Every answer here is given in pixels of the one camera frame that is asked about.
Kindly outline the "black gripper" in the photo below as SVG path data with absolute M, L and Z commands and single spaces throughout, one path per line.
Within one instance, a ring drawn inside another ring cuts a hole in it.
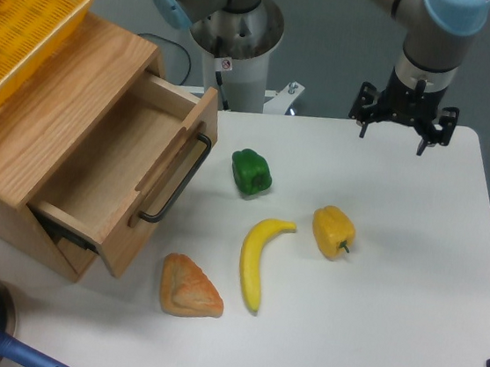
M 446 89 L 428 92 L 427 88 L 427 84 L 423 87 L 405 84 L 396 69 L 383 91 L 368 81 L 363 82 L 348 114 L 361 127 L 359 137 L 365 137 L 370 123 L 394 121 L 415 128 L 421 137 L 416 150 L 418 156 L 427 147 L 448 146 L 457 125 L 459 109 L 449 106 L 437 116 Z

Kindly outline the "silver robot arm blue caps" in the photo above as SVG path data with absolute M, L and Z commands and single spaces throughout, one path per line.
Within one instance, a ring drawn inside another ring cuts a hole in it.
M 366 130 L 393 121 L 421 138 L 417 153 L 450 143 L 457 107 L 440 107 L 490 0 L 371 0 L 406 28 L 400 58 L 385 89 L 363 83 L 349 112 Z M 272 0 L 152 0 L 170 26 L 190 31 L 213 58 L 249 61 L 269 55 L 283 38 L 284 18 Z

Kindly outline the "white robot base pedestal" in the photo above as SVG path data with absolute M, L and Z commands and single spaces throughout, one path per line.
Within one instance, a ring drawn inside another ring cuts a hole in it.
M 220 10 L 193 24 L 201 51 L 203 85 L 218 90 L 219 108 L 241 113 L 285 114 L 304 93 L 297 81 L 268 94 L 271 54 L 283 38 L 284 18 L 272 0 L 248 12 Z

